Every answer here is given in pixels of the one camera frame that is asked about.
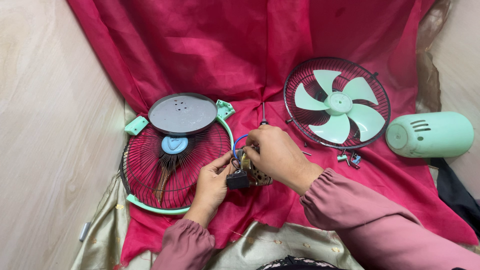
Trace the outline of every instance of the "beige wall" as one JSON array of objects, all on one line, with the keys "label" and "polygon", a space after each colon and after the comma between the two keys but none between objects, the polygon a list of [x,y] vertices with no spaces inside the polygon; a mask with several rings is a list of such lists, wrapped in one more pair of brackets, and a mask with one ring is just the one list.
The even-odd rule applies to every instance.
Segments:
[{"label": "beige wall", "polygon": [[440,72],[442,110],[465,115],[475,128],[470,151],[447,159],[475,199],[480,199],[480,1],[454,0],[443,30],[433,43]]},{"label": "beige wall", "polygon": [[0,269],[69,269],[123,148],[123,99],[65,0],[0,3]]}]

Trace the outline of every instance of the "hand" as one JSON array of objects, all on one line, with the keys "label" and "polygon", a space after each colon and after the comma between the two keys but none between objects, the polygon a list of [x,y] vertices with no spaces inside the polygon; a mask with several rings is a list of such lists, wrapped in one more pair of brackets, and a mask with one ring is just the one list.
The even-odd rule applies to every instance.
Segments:
[{"label": "hand", "polygon": [[227,194],[227,175],[235,171],[230,164],[232,157],[233,152],[229,151],[200,169],[195,198],[183,216],[184,219],[197,222],[204,229],[207,228]]},{"label": "hand", "polygon": [[279,127],[261,125],[248,133],[246,145],[260,146],[260,154],[251,147],[243,151],[253,164],[273,179],[303,196],[312,182],[324,171],[311,163]]}]

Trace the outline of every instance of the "mint green fan blade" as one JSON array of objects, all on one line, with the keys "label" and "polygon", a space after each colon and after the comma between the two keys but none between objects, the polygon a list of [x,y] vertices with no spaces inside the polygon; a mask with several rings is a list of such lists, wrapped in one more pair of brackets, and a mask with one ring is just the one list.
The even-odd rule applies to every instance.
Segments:
[{"label": "mint green fan blade", "polygon": [[332,84],[335,78],[342,74],[340,71],[333,71],[333,70],[314,70],[313,75],[315,75],[315,79],[317,79],[318,84],[322,87],[327,95],[332,93]]},{"label": "mint green fan blade", "polygon": [[320,138],[336,144],[343,144],[350,133],[350,121],[346,114],[331,115],[323,125],[308,125]]},{"label": "mint green fan blade", "polygon": [[368,141],[382,129],[385,119],[375,109],[362,104],[353,104],[347,116],[357,124],[360,130],[360,141]]},{"label": "mint green fan blade", "polygon": [[370,85],[363,77],[357,77],[349,81],[342,92],[347,94],[352,100],[364,99],[378,105],[372,88],[370,88]]},{"label": "mint green fan blade", "polygon": [[300,83],[295,91],[295,106],[305,110],[329,109],[323,102],[312,98],[303,87],[303,83]]}]

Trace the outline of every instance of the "black wire fan grill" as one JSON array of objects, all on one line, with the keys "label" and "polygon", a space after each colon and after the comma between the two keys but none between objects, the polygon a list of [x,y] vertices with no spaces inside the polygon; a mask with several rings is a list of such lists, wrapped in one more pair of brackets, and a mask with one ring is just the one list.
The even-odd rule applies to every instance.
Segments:
[{"label": "black wire fan grill", "polygon": [[179,154],[167,154],[162,140],[167,136],[150,123],[132,136],[120,163],[128,194],[157,209],[183,209],[192,204],[200,169],[231,149],[230,137],[218,122],[186,136],[188,146]]},{"label": "black wire fan grill", "polygon": [[[359,129],[357,125],[349,118],[350,133],[343,144],[336,144],[326,141],[313,133],[308,125],[323,125],[330,119],[330,115],[324,110],[304,110],[295,106],[295,91],[299,84],[303,83],[305,90],[311,97],[321,102],[325,101],[327,94],[315,79],[315,76],[313,75],[314,70],[332,70],[340,71],[342,73],[333,81],[333,91],[342,91],[350,80],[356,77],[363,77],[372,88],[373,93],[377,98],[378,105],[366,100],[354,100],[353,103],[372,107],[381,114],[381,116],[385,119],[385,124],[380,132],[370,140],[361,142],[359,140]],[[353,62],[340,58],[321,57],[299,64],[288,75],[283,89],[283,95],[287,111],[297,127],[312,140],[330,147],[351,149],[365,146],[379,138],[385,132],[390,120],[390,101],[388,100],[385,89],[375,78],[375,75]]]}]

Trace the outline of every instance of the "mint green motor cover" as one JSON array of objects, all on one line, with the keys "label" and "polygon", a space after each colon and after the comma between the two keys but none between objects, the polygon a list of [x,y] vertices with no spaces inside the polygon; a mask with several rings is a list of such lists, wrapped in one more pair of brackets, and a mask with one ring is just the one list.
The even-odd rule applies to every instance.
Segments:
[{"label": "mint green motor cover", "polygon": [[473,143],[470,121],[454,111],[403,115],[387,127],[387,144],[408,158],[450,158],[464,154]]}]

